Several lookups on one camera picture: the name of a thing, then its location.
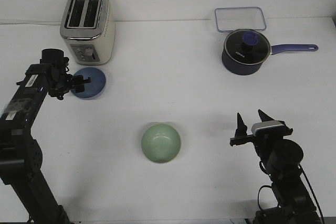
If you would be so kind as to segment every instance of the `clear plastic container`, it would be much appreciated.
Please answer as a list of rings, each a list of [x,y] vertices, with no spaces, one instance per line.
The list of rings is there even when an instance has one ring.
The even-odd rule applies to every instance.
[[[266,29],[264,14],[259,7],[234,7],[215,9],[217,30],[221,33],[237,29]]]

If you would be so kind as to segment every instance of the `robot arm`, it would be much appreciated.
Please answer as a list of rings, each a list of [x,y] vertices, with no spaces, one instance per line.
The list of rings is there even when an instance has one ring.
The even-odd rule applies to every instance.
[[[46,94],[62,100],[70,89],[83,91],[84,83],[90,82],[67,74],[68,61],[63,51],[44,49],[40,64],[28,68],[0,117],[0,177],[37,224],[70,224],[41,173],[42,151],[30,133]]]
[[[247,126],[238,114],[235,137],[230,139],[231,146],[253,143],[260,168],[270,177],[278,202],[278,207],[256,212],[254,224],[320,224],[316,207],[300,179],[303,151],[297,143],[284,139],[293,129],[258,112],[262,122],[253,125],[252,135],[247,135]]]

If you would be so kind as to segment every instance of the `toaster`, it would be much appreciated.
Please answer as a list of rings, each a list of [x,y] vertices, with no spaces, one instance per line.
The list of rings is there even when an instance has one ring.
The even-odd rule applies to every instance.
[[[106,63],[112,55],[115,30],[109,0],[68,0],[60,35],[77,63]]]

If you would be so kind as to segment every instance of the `toaster control panel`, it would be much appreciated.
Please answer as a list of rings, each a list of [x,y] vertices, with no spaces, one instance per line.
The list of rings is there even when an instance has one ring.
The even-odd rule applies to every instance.
[[[76,58],[82,62],[99,61],[98,54],[94,49],[94,45],[71,45]]]

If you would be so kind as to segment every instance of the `white table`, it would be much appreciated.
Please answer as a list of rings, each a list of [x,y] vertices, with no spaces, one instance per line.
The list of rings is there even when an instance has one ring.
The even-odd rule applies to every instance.
[[[250,127],[262,109],[294,129],[289,139],[304,151],[308,174],[325,216],[334,216],[336,176],[336,29],[331,18],[267,20],[272,45],[317,44],[317,52],[270,56],[258,72],[238,76],[222,62],[224,35],[213,20],[117,23],[112,60],[99,66],[104,93],[80,100],[47,97],[32,135],[44,154],[41,170],[73,221],[188,220],[253,217],[257,192],[270,184],[253,145],[230,147],[240,112]],[[59,48],[76,64],[58,26],[0,26],[0,104],[15,82],[39,63],[45,48]],[[169,163],[141,151],[144,130],[167,122],[182,148]],[[25,221],[10,186],[0,185],[0,221]],[[264,207],[275,205],[271,191]]]

